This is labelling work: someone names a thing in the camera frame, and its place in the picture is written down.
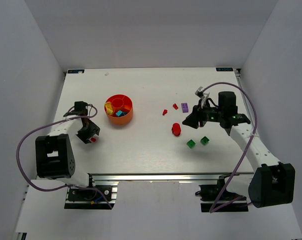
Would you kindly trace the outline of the orange round divided container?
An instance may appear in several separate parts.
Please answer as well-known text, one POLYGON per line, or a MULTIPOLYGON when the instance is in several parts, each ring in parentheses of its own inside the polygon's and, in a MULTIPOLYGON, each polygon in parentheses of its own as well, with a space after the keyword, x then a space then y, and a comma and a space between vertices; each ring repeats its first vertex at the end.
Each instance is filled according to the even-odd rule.
POLYGON ((133 102, 126 95, 116 94, 106 100, 104 111, 113 125, 126 125, 133 118, 133 102))

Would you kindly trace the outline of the right blue corner sticker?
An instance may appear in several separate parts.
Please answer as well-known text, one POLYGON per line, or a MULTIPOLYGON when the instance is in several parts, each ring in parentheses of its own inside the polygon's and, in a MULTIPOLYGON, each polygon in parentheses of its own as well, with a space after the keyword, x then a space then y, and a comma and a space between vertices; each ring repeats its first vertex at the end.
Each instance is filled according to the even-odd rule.
POLYGON ((233 72, 232 67, 216 67, 215 68, 217 72, 233 72))

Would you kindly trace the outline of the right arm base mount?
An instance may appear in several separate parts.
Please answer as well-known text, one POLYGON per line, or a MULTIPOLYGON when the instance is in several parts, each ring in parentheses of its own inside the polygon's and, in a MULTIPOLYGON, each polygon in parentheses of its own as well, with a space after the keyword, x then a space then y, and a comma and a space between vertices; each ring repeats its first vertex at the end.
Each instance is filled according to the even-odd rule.
MULTIPOLYGON (((222 187, 225 185, 226 178, 229 177, 230 175, 231 174, 229 173, 219 176, 215 184, 199 185, 199 190, 196 191, 194 195, 196 197, 200 197, 200 200, 202 201, 202 203, 200 204, 202 213, 209 212, 211 205, 216 200, 222 187)), ((235 200, 239 196, 240 195, 237 193, 229 192, 225 190, 215 207, 217 208, 224 203, 235 200)), ((239 212, 248 212, 248 211, 249 211, 249 207, 247 203, 247 198, 244 196, 241 199, 238 199, 237 201, 234 201, 231 204, 217 210, 218 213, 236 213, 236 212, 239 213, 239 212)))

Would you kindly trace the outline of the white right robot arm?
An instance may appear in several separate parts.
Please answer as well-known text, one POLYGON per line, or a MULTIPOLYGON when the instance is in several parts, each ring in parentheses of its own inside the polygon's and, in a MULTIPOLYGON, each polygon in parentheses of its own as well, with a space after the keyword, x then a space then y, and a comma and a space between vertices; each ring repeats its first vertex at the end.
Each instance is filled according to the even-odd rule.
POLYGON ((207 122, 219 123, 243 151, 253 169, 252 177, 238 173, 221 175, 215 186, 201 191, 202 199, 227 201, 241 196, 256 208, 290 204, 294 198, 296 171, 290 163, 282 163, 275 157, 253 133, 251 121, 245 114, 238 113, 235 93, 219 92, 218 104, 214 104, 203 90, 197 90, 195 94, 200 98, 199 102, 183 125, 198 129, 207 122))

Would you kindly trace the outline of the red rounded lego brick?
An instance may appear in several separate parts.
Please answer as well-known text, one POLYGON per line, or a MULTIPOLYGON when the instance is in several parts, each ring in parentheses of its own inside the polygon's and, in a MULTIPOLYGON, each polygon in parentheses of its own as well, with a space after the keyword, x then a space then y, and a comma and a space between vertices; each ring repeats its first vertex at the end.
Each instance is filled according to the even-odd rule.
POLYGON ((175 137, 179 137, 181 135, 181 126, 179 123, 175 122, 172 125, 171 132, 175 137))

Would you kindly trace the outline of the green lego brick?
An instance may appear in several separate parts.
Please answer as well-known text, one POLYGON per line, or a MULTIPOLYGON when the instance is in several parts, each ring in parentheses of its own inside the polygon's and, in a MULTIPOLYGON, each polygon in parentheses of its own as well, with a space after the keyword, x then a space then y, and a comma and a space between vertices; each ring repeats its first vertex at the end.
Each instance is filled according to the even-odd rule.
POLYGON ((192 139, 190 139, 190 140, 186 143, 186 145, 187 145, 190 149, 192 149, 192 148, 195 147, 196 143, 195 143, 192 139))
POLYGON ((203 145, 207 145, 209 143, 209 138, 207 138, 206 136, 202 137, 200 142, 203 144, 203 145))

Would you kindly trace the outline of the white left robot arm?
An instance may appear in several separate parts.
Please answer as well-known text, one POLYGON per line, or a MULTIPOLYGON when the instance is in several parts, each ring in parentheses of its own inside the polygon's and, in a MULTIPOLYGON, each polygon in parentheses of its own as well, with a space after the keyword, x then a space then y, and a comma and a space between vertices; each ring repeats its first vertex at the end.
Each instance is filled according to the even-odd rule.
POLYGON ((71 110, 63 115, 59 123, 48 135, 35 140, 37 176, 48 180, 58 180, 66 185, 92 188, 92 176, 76 167, 71 140, 77 137, 84 144, 98 139, 100 128, 90 120, 89 107, 84 101, 76 101, 71 110))

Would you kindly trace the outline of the purple lego brick with studs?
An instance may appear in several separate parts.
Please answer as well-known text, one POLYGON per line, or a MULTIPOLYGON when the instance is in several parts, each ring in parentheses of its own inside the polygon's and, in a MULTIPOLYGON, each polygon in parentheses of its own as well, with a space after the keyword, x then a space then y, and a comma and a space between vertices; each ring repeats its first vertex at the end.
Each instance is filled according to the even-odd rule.
POLYGON ((189 107, 186 102, 181 103, 181 110, 183 113, 188 113, 189 112, 189 107))

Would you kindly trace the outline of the blue corner sticker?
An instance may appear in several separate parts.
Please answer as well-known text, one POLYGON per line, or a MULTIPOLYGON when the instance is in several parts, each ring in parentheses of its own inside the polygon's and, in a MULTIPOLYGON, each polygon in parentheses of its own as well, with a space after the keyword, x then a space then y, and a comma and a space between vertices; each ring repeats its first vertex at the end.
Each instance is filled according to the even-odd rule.
POLYGON ((217 72, 233 72, 232 67, 216 67, 215 68, 217 72))
POLYGON ((83 74, 84 72, 84 69, 69 69, 67 74, 83 74))

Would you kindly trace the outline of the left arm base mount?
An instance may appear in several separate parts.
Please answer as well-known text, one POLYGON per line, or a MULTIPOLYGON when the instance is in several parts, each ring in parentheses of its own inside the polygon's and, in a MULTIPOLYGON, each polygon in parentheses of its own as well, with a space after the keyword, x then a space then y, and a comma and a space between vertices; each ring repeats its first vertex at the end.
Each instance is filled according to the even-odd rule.
MULTIPOLYGON (((111 207, 115 205, 118 182, 102 181, 95 186, 101 191, 111 207)), ((69 188, 65 197, 64 209, 67 210, 111 210, 104 197, 94 190, 69 188)))

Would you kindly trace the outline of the small teal lego brick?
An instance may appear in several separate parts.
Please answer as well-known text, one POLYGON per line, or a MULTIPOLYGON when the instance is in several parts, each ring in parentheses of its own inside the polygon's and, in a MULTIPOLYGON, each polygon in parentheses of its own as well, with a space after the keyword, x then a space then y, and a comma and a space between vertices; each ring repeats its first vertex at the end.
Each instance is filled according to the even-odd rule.
POLYGON ((123 117, 123 116, 125 116, 126 114, 127 114, 126 112, 119 110, 119 111, 116 112, 115 115, 116 115, 117 117, 123 117))

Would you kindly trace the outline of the white foam board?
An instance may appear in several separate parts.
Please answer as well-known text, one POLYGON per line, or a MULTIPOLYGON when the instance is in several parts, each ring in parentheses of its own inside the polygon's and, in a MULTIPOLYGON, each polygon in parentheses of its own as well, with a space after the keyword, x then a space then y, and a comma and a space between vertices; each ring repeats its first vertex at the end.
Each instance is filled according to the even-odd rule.
POLYGON ((65 209, 66 192, 28 190, 16 231, 29 240, 293 240, 290 204, 203 213, 196 183, 120 182, 107 210, 65 209))

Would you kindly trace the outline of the aluminium table rail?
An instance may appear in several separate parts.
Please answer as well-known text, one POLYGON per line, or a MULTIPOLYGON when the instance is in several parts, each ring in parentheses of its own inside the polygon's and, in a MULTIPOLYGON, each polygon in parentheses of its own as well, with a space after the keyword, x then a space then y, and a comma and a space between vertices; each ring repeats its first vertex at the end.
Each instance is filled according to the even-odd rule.
POLYGON ((217 180, 227 173, 91 174, 95 181, 200 181, 217 180))

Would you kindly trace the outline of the long yellow lego brick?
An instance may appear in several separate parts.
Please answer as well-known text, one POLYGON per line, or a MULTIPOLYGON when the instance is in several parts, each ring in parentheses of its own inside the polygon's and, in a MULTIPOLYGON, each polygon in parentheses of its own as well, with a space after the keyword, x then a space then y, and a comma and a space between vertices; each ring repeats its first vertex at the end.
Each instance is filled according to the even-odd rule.
POLYGON ((112 103, 111 102, 106 102, 104 104, 104 107, 105 107, 105 112, 108 114, 108 115, 113 115, 114 113, 114 109, 113 109, 113 106, 112 106, 112 103))

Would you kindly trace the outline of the left blue corner sticker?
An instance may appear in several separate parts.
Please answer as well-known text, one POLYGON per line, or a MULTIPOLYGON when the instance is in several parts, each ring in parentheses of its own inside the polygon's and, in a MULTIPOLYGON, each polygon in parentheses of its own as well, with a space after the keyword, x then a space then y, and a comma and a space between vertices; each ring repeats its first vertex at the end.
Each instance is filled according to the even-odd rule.
POLYGON ((84 69, 69 69, 67 74, 83 74, 84 72, 84 69))

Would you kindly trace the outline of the teal arched lego brick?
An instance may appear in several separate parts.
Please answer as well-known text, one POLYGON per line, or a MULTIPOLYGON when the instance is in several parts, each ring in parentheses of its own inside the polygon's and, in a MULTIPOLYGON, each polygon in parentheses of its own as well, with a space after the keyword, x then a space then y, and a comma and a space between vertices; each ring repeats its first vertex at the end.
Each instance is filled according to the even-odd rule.
POLYGON ((116 115, 117 117, 120 117, 120 116, 123 115, 123 112, 122 112, 121 110, 118 110, 118 111, 115 113, 115 115, 116 115))

